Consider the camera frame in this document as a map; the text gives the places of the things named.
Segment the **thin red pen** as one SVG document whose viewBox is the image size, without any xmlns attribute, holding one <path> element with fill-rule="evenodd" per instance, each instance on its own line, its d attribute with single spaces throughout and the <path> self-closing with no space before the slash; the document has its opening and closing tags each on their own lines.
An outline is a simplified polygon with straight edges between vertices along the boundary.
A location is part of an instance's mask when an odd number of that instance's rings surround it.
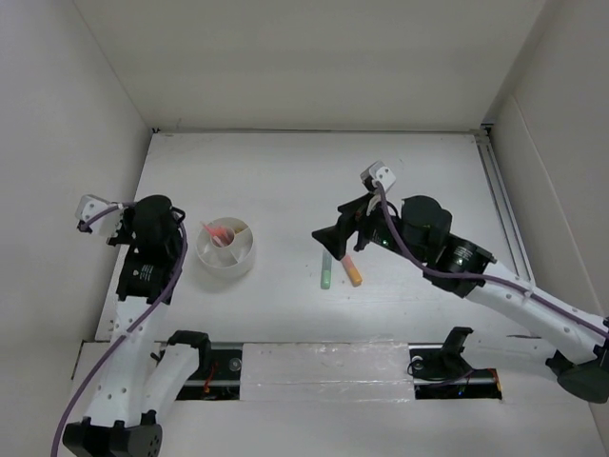
<svg viewBox="0 0 609 457">
<path fill-rule="evenodd" d="M 219 246 L 225 246 L 228 243 L 226 229 L 224 227 L 203 224 L 203 228 L 208 233 L 210 238 Z"/>
</svg>

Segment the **purple red marker pen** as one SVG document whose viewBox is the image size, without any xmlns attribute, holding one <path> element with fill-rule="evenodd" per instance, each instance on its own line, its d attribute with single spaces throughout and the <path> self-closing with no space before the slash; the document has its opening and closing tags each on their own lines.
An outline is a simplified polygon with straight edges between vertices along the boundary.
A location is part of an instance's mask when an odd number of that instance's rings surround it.
<svg viewBox="0 0 609 457">
<path fill-rule="evenodd" d="M 209 234 L 210 234 L 212 241 L 218 247 L 228 247 L 233 243 L 233 241 L 235 239 L 234 230 L 232 228 L 226 227 L 226 226 L 210 227 Z"/>
</svg>

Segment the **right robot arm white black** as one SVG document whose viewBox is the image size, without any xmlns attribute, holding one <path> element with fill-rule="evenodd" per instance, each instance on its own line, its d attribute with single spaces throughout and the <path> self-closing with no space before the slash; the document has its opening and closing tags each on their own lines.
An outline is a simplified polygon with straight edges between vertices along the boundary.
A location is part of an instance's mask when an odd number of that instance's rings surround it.
<svg viewBox="0 0 609 457">
<path fill-rule="evenodd" d="M 570 306 L 517 277 L 479 245 L 451 233 L 452 215 L 433 198 L 403 200 L 400 212 L 379 195 L 339 206 L 335 225 L 313 238 L 337 260 L 373 243 L 408 259 L 434 287 L 486 306 L 545 341 L 531 360 L 542 363 L 568 393 L 594 404 L 608 400 L 608 321 Z"/>
</svg>

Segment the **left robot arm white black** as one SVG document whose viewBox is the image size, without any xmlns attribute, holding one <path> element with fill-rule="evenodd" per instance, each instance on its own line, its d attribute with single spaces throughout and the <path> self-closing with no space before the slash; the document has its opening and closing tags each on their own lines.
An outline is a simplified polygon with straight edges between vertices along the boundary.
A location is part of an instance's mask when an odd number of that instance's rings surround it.
<svg viewBox="0 0 609 457">
<path fill-rule="evenodd" d="M 148 367 L 187 256 L 186 214 L 165 195 L 120 203 L 88 194 L 75 216 L 79 231 L 128 250 L 109 347 L 70 398 L 50 453 L 65 447 L 74 456 L 157 456 L 162 419 L 186 380 L 212 364 L 208 335 L 178 330 L 155 369 Z"/>
</svg>

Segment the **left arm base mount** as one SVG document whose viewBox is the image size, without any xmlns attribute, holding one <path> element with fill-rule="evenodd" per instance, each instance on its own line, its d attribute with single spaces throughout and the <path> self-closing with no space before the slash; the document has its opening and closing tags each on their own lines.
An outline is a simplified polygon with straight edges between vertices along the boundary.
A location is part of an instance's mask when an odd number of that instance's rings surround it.
<svg viewBox="0 0 609 457">
<path fill-rule="evenodd" d="M 178 401 L 236 401 L 240 399 L 243 346 L 212 343 L 210 362 L 192 373 L 177 395 Z"/>
</svg>

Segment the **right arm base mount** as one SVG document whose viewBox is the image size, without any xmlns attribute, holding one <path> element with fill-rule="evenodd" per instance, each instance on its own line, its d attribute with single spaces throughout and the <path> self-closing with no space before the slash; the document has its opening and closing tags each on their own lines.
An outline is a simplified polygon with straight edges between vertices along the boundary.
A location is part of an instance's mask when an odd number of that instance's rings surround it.
<svg viewBox="0 0 609 457">
<path fill-rule="evenodd" d="M 472 368 L 462 357 L 472 328 L 455 327 L 442 343 L 409 347 L 406 373 L 416 400 L 501 400 L 501 383 L 494 368 Z"/>
</svg>

